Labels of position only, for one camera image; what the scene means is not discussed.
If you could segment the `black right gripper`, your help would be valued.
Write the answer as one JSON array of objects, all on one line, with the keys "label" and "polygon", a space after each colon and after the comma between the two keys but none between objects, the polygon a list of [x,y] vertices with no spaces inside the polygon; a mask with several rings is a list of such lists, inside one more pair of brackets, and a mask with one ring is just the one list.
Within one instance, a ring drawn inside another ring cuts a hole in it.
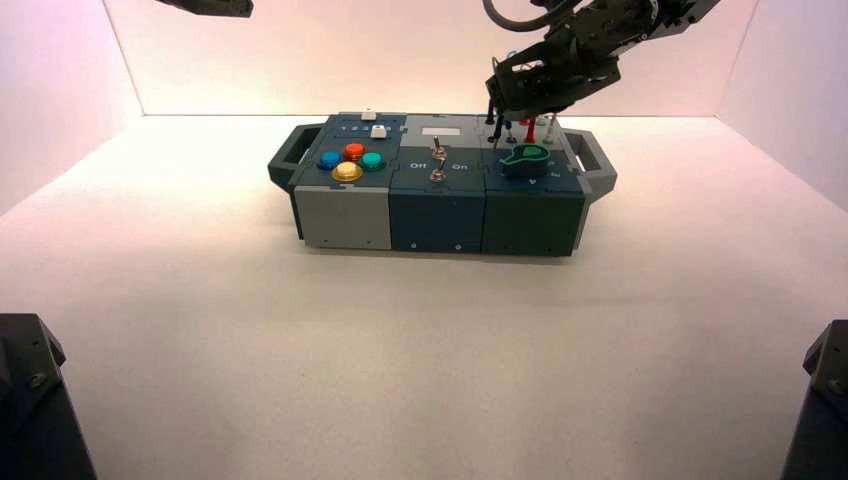
[{"label": "black right gripper", "polygon": [[521,121],[564,111],[620,78],[616,56],[586,49],[565,31],[494,60],[485,85],[494,110]]}]

